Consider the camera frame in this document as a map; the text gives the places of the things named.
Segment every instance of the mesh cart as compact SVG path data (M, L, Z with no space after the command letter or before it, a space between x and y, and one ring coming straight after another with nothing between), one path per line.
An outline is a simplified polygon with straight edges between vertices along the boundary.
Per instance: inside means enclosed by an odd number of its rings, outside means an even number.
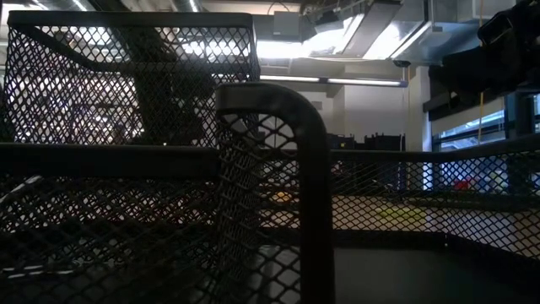
M334 302L326 131L249 15L8 23L2 303Z

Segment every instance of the floor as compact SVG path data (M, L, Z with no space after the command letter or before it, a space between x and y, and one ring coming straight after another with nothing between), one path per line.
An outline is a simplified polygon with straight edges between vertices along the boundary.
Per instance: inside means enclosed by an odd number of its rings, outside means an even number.
M447 253L338 249L335 257L337 304L537 302Z

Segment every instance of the black machine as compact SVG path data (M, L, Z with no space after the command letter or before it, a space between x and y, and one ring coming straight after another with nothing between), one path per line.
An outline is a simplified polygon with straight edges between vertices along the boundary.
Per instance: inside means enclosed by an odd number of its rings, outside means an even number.
M540 84L540 2L520 1L497 13L478 30L482 45L445 56L429 76L474 100L481 92L503 95L522 85Z

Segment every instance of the wire mesh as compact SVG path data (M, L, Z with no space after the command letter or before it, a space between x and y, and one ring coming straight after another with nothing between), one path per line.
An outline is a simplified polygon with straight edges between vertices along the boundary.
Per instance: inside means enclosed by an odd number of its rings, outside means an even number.
M296 153L267 144L294 136L271 119L218 121L217 181L4 175L0 301L299 301Z
M3 187L4 303L201 302L208 182L28 176Z
M234 298L248 302L258 301L290 303L300 300L300 219L294 203L300 201L298 191L285 190L290 184L298 184L296 152L281 149L295 144L289 126L277 122L276 117L253 115L226 115L219 122L222 161L219 225L221 244L228 247L223 259L228 260L229 271L221 292L230 292L240 286L244 293ZM286 161L276 162L279 155ZM284 237L281 228L287 230ZM242 278L246 257L252 257L256 266L255 286L246 288Z
M438 163L335 155L335 230L440 232L540 258L538 151Z
M2 138L215 147L214 93L258 80L242 27L11 24Z

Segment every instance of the wall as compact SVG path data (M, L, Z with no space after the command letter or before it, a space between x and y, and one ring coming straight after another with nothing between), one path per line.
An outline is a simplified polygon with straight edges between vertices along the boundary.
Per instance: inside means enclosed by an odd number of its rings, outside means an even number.
M404 132L407 107L401 88L346 86L345 134L353 134L356 141L364 142L371 134L399 135Z
M410 105L407 104L405 134L407 151L431 151L431 125L423 104L429 100L429 68L417 67L408 86Z
M318 110L322 121L327 127L327 133L334 133L333 99L327 98L326 92L299 92L309 101L321 101L322 110Z
M345 134L345 86L334 96L333 134Z

